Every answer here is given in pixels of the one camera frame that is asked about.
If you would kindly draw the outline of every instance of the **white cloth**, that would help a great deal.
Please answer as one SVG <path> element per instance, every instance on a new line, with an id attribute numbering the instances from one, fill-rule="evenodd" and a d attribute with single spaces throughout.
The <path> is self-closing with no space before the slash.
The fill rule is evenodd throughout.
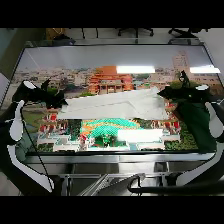
<path id="1" fill-rule="evenodd" d="M 58 119 L 141 118 L 166 120 L 164 99 L 157 87 L 120 93 L 66 99 Z"/>

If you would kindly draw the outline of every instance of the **cityscape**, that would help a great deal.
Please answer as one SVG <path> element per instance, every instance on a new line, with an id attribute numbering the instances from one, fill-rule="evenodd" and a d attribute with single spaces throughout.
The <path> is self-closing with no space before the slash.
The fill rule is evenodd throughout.
<path id="1" fill-rule="evenodd" d="M 36 86 L 50 78 L 49 92 L 64 90 L 65 98 L 95 96 L 130 90 L 148 89 L 156 86 L 162 90 L 167 85 L 179 82 L 179 74 L 185 71 L 195 84 L 207 84 L 213 94 L 224 95 L 223 87 L 216 74 L 192 74 L 185 51 L 172 58 L 172 68 L 155 68 L 151 74 L 117 74 L 116 66 L 97 68 L 67 69 L 64 67 L 17 70 L 4 99 L 2 110 L 6 109 L 12 96 L 23 80 Z M 193 136 L 186 125 L 180 122 L 172 111 L 175 104 L 165 102 L 169 119 L 146 121 L 138 118 L 130 120 L 60 120 L 58 109 L 47 110 L 44 104 L 24 107 L 27 128 L 34 135 L 38 149 L 43 152 L 86 151 L 86 150 L 187 150 L 197 149 Z M 162 129 L 163 137 L 157 142 L 129 143 L 118 141 L 119 130 Z"/>

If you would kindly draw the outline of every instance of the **floor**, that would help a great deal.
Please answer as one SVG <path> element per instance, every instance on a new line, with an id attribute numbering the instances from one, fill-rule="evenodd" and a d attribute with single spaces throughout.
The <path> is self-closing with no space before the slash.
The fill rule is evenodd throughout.
<path id="1" fill-rule="evenodd" d="M 154 28 L 154 36 L 150 37 L 149 32 L 140 29 L 139 38 L 149 38 L 151 43 L 167 43 L 172 35 L 168 34 L 169 28 Z M 86 39 L 96 38 L 95 28 L 84 28 Z M 135 32 L 128 30 L 122 33 L 121 37 L 117 36 L 117 30 L 114 28 L 98 28 L 99 38 L 134 38 Z M 82 39 L 81 28 L 66 29 L 66 35 L 77 40 Z M 224 74 L 224 28 L 212 28 L 208 32 L 202 31 L 196 36 L 200 37 L 207 44 L 215 62 L 222 74 Z M 0 196 L 16 196 L 19 194 L 18 189 L 9 181 L 7 177 L 0 172 Z"/>

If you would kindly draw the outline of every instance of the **sky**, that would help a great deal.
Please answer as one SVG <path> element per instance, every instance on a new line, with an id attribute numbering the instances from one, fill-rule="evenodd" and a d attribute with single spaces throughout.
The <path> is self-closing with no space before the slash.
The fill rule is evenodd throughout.
<path id="1" fill-rule="evenodd" d="M 142 65 L 173 68 L 172 57 L 185 51 L 191 67 L 210 65 L 203 46 L 100 45 L 25 49 L 17 70 L 65 67 L 95 68 L 106 65 Z"/>

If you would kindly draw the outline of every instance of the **glass tabletop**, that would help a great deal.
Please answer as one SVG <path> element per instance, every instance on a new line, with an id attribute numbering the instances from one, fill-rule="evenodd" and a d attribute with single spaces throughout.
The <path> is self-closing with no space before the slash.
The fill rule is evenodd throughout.
<path id="1" fill-rule="evenodd" d="M 176 112 L 178 104 L 168 100 L 163 100 L 163 119 L 159 112 L 149 119 L 150 108 L 140 116 L 136 111 L 131 113 L 130 105 L 115 107 L 117 99 L 124 97 L 129 101 L 125 98 L 126 93 L 147 95 L 153 88 L 161 91 L 167 85 L 180 88 L 179 76 L 183 70 L 191 86 L 207 84 L 213 94 L 223 96 L 223 86 L 216 73 L 191 72 L 192 68 L 212 65 L 205 47 L 201 45 L 34 46 L 24 49 L 1 110 L 10 105 L 23 80 L 40 87 L 50 78 L 48 91 L 55 94 L 64 90 L 65 98 L 72 100 L 73 107 L 67 117 L 60 116 L 60 109 L 47 110 L 44 103 L 24 107 L 28 131 L 40 152 L 212 151 L 215 143 L 208 129 L 209 114 L 201 105 L 181 105 L 184 120 L 183 114 Z M 120 72 L 119 68 L 129 70 Z M 153 97 L 150 95 L 147 99 L 150 101 Z M 141 105 L 137 101 L 142 98 L 136 99 L 132 103 Z M 77 105 L 81 105 L 81 113 L 77 112 Z M 116 108 L 125 108 L 127 112 L 124 115 L 124 111 L 119 112 Z M 140 109 L 143 110 L 135 106 L 133 111 Z M 108 115 L 105 112 L 97 117 L 100 110 L 101 114 L 108 111 Z M 26 152 L 34 150 L 25 133 L 18 147 Z"/>

